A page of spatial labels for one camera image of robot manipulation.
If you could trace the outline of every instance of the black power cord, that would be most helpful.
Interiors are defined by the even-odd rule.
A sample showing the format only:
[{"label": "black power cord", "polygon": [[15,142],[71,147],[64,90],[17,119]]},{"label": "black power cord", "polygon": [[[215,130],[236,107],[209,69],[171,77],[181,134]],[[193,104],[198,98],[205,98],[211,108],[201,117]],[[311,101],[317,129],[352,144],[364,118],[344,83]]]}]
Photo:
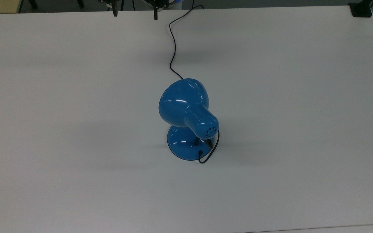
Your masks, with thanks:
[{"label": "black power cord", "polygon": [[[204,9],[204,6],[203,6],[203,5],[194,6],[194,0],[192,0],[192,7],[191,7],[191,9],[190,9],[187,13],[185,13],[184,15],[182,15],[181,17],[179,17],[179,18],[175,19],[174,21],[170,22],[170,24],[169,24],[169,31],[171,32],[172,39],[174,40],[174,55],[172,56],[171,62],[169,63],[169,68],[172,70],[172,72],[174,72],[176,75],[178,75],[181,79],[184,79],[184,78],[183,78],[180,74],[178,74],[178,72],[176,72],[176,71],[174,71],[174,70],[172,69],[172,62],[174,61],[175,54],[176,54],[176,41],[175,41],[174,34],[172,33],[171,25],[172,25],[174,22],[178,21],[179,19],[184,18],[184,17],[185,17],[187,14],[189,14],[193,9],[198,8],[198,7],[201,7],[202,9]],[[203,163],[206,163],[206,162],[208,161],[208,159],[211,157],[211,155],[214,153],[215,149],[217,148],[217,146],[218,146],[218,142],[219,142],[219,141],[220,141],[220,131],[218,130],[218,139],[217,139],[217,142],[215,143],[214,148],[209,152],[208,157],[207,157],[204,161],[201,161],[201,158],[202,158],[201,155],[203,154],[203,151],[200,150],[200,151],[198,152],[198,162],[199,162],[199,163],[203,164]]]},{"label": "black power cord", "polygon": [[198,152],[198,162],[203,164],[203,163],[206,163],[208,161],[208,159],[211,157],[211,155],[214,153],[215,149],[217,148],[218,146],[218,142],[220,141],[220,131],[218,130],[218,138],[217,138],[217,142],[215,143],[215,146],[214,148],[211,150],[210,154],[208,155],[208,157],[202,162],[201,161],[201,155],[203,154],[202,150],[200,150]]},{"label": "black power cord", "polygon": [[176,42],[175,42],[175,37],[174,37],[174,34],[172,33],[172,28],[171,28],[171,25],[178,21],[179,19],[182,19],[184,18],[187,14],[189,14],[193,9],[197,8],[197,7],[202,7],[202,9],[204,9],[204,6],[203,5],[198,5],[198,6],[194,6],[194,0],[192,0],[192,8],[187,12],[185,13],[185,15],[182,15],[181,17],[175,19],[174,21],[172,21],[170,24],[169,24],[169,31],[171,32],[171,35],[172,35],[172,39],[174,40],[174,55],[172,56],[172,59],[171,59],[171,62],[169,63],[169,68],[172,70],[172,72],[174,72],[175,74],[177,74],[181,79],[184,79],[180,74],[178,74],[178,72],[174,71],[172,69],[172,62],[174,61],[174,58],[175,58],[175,54],[176,54]]}]

